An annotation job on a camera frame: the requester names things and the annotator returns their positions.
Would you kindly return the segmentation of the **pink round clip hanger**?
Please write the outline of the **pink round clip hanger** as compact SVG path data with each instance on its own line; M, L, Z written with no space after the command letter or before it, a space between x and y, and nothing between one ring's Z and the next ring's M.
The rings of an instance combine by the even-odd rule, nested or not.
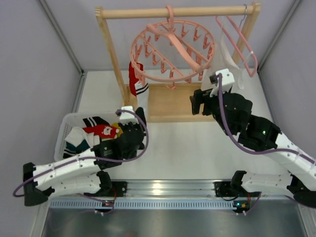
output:
M169 88L180 81L191 83L194 77L202 81L214 56L215 39L203 25L175 18L172 6L166 9L166 19L147 24L132 43L135 76L143 85L150 79L169 83Z

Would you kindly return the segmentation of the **white ankle sock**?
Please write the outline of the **white ankle sock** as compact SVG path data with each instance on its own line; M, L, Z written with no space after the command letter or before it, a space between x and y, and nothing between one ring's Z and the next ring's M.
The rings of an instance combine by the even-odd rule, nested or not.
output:
M90 147L100 144L100 137L98 135L94 135L94 133L86 133L80 127L73 127L65 138L66 142L73 145L79 145L83 140L86 140Z

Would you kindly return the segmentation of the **red santa sock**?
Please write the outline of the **red santa sock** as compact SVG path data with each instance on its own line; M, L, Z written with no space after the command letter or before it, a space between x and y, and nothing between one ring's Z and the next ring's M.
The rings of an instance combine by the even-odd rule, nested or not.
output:
M136 88L135 88L135 84L139 81L139 79L135 76L135 70L134 70L131 62L129 62L128 71L129 71L129 89L130 89L130 93L136 97L137 96L137 91L136 91Z
M100 138L116 138L119 129L111 125L96 125L94 127L85 127L83 130L86 133L94 133Z

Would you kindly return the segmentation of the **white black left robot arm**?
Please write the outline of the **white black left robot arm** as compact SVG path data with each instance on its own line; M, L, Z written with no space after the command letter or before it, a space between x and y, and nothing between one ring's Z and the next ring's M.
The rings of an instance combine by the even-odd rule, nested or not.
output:
M68 114L59 135L54 162L23 165L25 206L72 194L106 196L113 188L107 169L136 160L147 148L146 111L126 106L115 113Z

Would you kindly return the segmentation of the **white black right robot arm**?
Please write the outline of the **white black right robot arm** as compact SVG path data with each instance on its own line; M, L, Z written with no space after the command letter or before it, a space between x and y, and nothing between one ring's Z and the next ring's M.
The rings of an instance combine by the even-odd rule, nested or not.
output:
M299 204L316 206L316 160L302 151L281 129L265 117L253 115L250 100L214 89L194 91L193 115L211 115L223 132L243 152L265 157L282 169L280 174L237 170L230 182L236 193L284 195Z

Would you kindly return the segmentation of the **dark green christmas sock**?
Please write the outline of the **dark green christmas sock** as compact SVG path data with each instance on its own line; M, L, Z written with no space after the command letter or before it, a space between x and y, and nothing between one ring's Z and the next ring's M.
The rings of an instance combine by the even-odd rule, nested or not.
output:
M83 140L79 145L73 145L69 142L66 142L65 150L70 153L81 153L87 150L88 148L90 148L89 144L87 143L86 140Z

